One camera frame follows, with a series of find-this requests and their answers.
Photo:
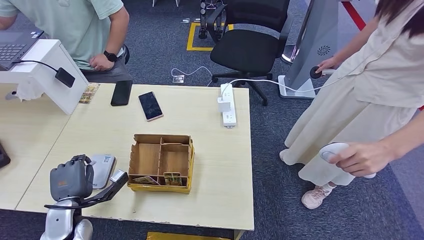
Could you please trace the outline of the person's left hand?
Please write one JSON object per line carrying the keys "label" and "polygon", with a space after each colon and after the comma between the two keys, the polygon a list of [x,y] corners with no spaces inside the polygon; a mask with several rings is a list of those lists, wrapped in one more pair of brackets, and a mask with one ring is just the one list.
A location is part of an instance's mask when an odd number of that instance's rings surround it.
{"label": "person's left hand", "polygon": [[115,65],[115,63],[109,61],[103,53],[92,57],[89,60],[89,64],[95,71],[108,71]]}
{"label": "person's left hand", "polygon": [[398,158],[398,153],[382,141],[349,143],[347,148],[332,156],[329,163],[352,176],[364,177],[381,171]]}

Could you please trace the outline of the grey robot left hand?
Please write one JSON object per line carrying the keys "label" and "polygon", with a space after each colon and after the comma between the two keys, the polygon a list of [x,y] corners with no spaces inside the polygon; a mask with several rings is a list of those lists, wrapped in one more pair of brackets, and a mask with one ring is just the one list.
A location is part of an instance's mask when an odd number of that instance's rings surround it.
{"label": "grey robot left hand", "polygon": [[93,192],[94,168],[85,154],[75,155],[49,173],[50,194],[55,201],[69,197],[87,198]]}

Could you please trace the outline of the person's right hand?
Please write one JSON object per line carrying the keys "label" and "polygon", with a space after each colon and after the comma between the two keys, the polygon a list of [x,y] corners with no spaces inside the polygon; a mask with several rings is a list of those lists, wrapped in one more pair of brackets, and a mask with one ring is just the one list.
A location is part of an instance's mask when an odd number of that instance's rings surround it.
{"label": "person's right hand", "polygon": [[336,56],[332,56],[331,58],[328,58],[321,63],[318,64],[318,69],[315,71],[315,73],[322,72],[324,69],[333,69],[334,67],[337,67],[342,62],[341,59],[339,59]]}

